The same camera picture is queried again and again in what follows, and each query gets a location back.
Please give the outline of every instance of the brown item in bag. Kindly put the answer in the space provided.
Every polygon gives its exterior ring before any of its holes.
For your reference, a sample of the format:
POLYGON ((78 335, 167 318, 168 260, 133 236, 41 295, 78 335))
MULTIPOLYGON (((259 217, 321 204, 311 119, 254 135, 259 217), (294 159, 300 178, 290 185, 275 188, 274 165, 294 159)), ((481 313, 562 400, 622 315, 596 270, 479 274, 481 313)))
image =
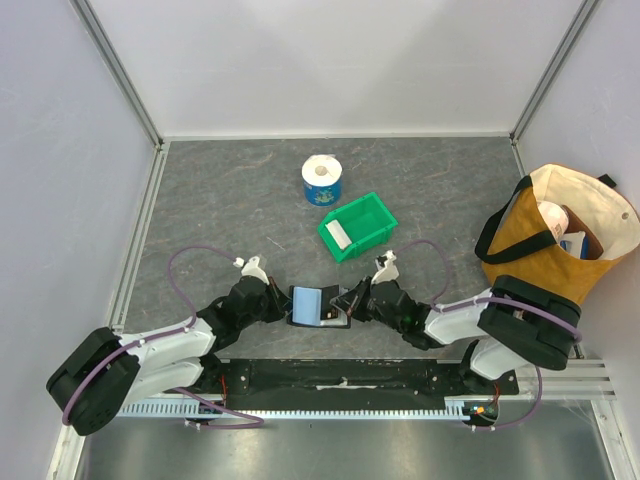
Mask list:
POLYGON ((569 216, 569 226, 567 227, 566 233, 584 232, 587 237, 587 258, 585 258, 585 260, 599 259, 604 253, 604 249, 598 237, 593 234, 591 229, 587 227, 587 225, 580 220, 580 217, 573 213, 569 207, 563 205, 562 208, 565 209, 569 216))

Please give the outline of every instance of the gray floor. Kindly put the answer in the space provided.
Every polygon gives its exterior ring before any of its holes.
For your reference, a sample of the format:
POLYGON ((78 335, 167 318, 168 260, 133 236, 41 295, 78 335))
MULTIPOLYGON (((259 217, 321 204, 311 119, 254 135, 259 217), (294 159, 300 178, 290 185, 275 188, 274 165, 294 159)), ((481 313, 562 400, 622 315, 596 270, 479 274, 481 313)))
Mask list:
MULTIPOLYGON (((459 300, 487 286, 473 254, 488 216, 519 178, 506 138, 252 140, 173 143, 151 219, 129 307, 126 330, 145 331, 183 320, 188 311, 165 278, 170 254, 205 243, 248 258, 262 254, 281 287, 350 287, 375 271, 389 246, 417 238, 442 244, 454 268, 443 297, 459 300), (336 264, 316 232, 330 208, 307 203, 300 168, 312 154, 334 154, 343 165, 336 206, 378 193, 399 221, 387 246, 336 264)), ((400 284, 427 301, 442 282, 437 255, 420 245, 398 263, 400 284)), ((228 292, 237 269, 209 252, 184 254, 175 275, 201 308, 228 292)), ((256 324, 221 357, 459 358, 466 343, 420 352, 383 325, 355 322, 351 330, 256 324)))
MULTIPOLYGON (((503 402, 505 420, 529 405, 503 402)), ((526 425, 279 420, 203 431, 116 419, 87 439, 77 480, 613 480, 588 402, 546 404, 526 425)))

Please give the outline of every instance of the blue pad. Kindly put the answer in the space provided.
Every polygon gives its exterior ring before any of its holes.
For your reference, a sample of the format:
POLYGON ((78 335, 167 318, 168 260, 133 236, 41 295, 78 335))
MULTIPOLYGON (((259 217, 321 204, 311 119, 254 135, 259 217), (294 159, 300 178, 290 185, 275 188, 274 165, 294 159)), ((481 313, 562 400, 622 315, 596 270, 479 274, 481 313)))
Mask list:
POLYGON ((298 325, 320 326, 322 290, 318 288, 294 287, 293 318, 298 325))

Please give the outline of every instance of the black bag handle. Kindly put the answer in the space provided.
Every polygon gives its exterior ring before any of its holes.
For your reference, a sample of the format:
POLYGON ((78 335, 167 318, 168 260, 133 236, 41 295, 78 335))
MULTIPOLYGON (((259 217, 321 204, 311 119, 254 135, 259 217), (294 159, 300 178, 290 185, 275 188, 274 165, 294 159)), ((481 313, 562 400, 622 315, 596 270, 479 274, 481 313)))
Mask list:
POLYGON ((524 240, 521 240, 500 252, 489 254, 491 242, 493 242, 493 239, 496 236, 496 232, 500 226, 500 221, 502 220, 504 213, 507 211, 507 208, 509 208, 511 200, 513 200, 513 197, 515 197, 521 190, 529 187, 533 187, 531 177, 529 175, 522 177, 516 185, 516 188, 513 190, 513 194, 507 204, 491 215, 489 220, 487 220, 487 223, 485 223, 475 248, 476 256, 483 262, 490 265, 509 263, 539 252, 540 250, 552 245, 557 245, 556 239, 551 233, 551 230, 546 229, 530 236, 529 238, 525 238, 524 240))

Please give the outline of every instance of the green basket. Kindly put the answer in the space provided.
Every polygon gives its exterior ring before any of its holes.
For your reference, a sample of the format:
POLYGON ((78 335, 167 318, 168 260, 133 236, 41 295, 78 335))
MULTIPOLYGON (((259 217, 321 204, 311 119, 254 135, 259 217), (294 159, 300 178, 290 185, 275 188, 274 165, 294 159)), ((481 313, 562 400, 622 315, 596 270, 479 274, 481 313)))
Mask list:
POLYGON ((336 262, 341 263, 360 256, 365 250, 376 245, 388 242, 393 229, 397 226, 398 221, 391 215, 380 197, 371 192, 330 212, 318 226, 318 233, 329 247, 336 262), (344 250, 340 249, 327 230, 327 223, 333 220, 340 223, 351 240, 351 245, 344 250))

